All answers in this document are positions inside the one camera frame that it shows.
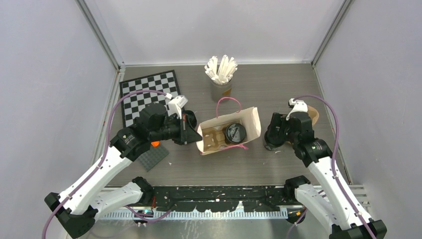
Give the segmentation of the single brown pulp carrier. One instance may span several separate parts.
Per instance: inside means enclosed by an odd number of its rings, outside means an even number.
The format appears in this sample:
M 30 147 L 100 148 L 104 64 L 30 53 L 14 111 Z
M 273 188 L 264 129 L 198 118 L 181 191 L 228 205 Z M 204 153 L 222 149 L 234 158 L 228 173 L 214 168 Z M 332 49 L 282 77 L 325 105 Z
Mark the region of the single brown pulp carrier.
M 225 142 L 225 135 L 223 129 L 217 129 L 214 127 L 205 128 L 202 130 L 203 133 L 203 153 L 219 151 L 227 147 Z

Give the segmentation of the single black cup lid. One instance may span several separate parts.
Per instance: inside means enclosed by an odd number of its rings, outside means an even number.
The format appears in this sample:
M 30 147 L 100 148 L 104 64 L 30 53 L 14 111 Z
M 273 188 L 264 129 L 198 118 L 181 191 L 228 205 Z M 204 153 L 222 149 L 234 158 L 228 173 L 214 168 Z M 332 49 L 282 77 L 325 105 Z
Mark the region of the single black cup lid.
M 240 123 L 231 123 L 224 130 L 225 142 L 229 144 L 240 144 L 246 139 L 246 128 Z

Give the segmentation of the pink cakes paper bag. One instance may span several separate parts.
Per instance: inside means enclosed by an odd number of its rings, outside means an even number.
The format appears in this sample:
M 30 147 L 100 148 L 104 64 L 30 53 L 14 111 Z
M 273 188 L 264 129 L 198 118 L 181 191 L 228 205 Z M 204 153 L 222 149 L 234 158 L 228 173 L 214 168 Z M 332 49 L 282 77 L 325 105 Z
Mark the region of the pink cakes paper bag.
M 218 111 L 223 100 L 238 103 L 239 110 L 221 115 Z M 261 123 L 257 107 L 242 109 L 240 102 L 232 97 L 222 97 L 215 110 L 215 117 L 199 124 L 197 132 L 202 140 L 197 142 L 201 155 L 208 155 L 230 148 L 247 149 L 246 143 L 261 135 Z

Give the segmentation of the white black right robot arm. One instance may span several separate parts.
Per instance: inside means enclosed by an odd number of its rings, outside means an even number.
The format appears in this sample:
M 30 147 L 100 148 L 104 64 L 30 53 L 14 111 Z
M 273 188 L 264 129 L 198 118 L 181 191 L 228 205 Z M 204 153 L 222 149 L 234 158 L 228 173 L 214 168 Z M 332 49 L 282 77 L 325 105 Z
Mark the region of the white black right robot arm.
M 264 139 L 267 149 L 290 142 L 296 157 L 320 183 L 322 194 L 305 176 L 297 176 L 285 181 L 283 193 L 288 203 L 304 205 L 326 228 L 330 239 L 385 237 L 386 225 L 382 220 L 374 220 L 354 196 L 327 143 L 315 137 L 308 113 L 273 113 Z

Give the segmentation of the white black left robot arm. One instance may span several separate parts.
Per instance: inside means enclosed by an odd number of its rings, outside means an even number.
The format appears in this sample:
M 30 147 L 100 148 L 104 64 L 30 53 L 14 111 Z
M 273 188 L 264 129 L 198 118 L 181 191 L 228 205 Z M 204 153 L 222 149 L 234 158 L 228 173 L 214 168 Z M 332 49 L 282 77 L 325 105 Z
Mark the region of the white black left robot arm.
M 196 125 L 192 111 L 170 115 L 164 105 L 148 104 L 132 125 L 117 132 L 101 158 L 83 176 L 61 193 L 48 194 L 45 203 L 73 239 L 83 236 L 96 220 L 120 207 L 149 205 L 154 189 L 140 176 L 119 189 L 103 195 L 100 192 L 120 171 L 148 152 L 152 142 L 171 139 L 175 144 L 186 145 L 201 141 Z

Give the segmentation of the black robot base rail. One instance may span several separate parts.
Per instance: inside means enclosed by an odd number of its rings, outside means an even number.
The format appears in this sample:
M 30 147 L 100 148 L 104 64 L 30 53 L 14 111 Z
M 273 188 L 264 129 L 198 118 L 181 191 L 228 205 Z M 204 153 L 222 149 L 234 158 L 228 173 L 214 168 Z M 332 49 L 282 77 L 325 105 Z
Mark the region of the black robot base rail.
M 302 208 L 289 198 L 283 186 L 156 186 L 147 203 L 131 203 L 135 207 L 151 207 L 158 211 L 233 212 L 241 207 L 246 212 L 275 212 L 280 207 Z

